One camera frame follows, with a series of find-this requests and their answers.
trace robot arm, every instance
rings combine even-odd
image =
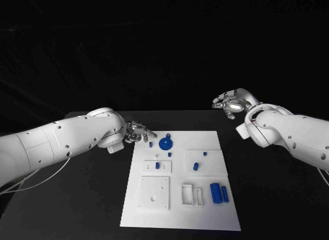
[[[0,187],[38,169],[87,152],[95,145],[113,154],[129,143],[157,135],[111,108],[0,137]]]
[[[232,113],[247,112],[244,124],[237,127],[244,139],[251,137],[263,148],[271,144],[283,146],[294,158],[329,171],[329,121],[293,115],[286,108],[260,102],[242,88],[212,102],[212,108],[224,109],[231,119]]]

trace small blue part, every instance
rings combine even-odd
[[[193,165],[193,170],[196,171],[199,169],[199,163],[195,162],[195,165]]]
[[[166,137],[159,141],[159,148],[162,150],[169,150],[173,146],[173,142],[170,140],[170,134],[166,134]]]
[[[221,191],[222,191],[222,196],[224,196],[224,202],[228,203],[229,199],[228,199],[228,190],[227,190],[227,186],[221,187]]]
[[[209,190],[211,190],[212,202],[215,204],[221,204],[224,202],[222,194],[221,194],[221,185],[218,183],[212,183],[209,185]]]

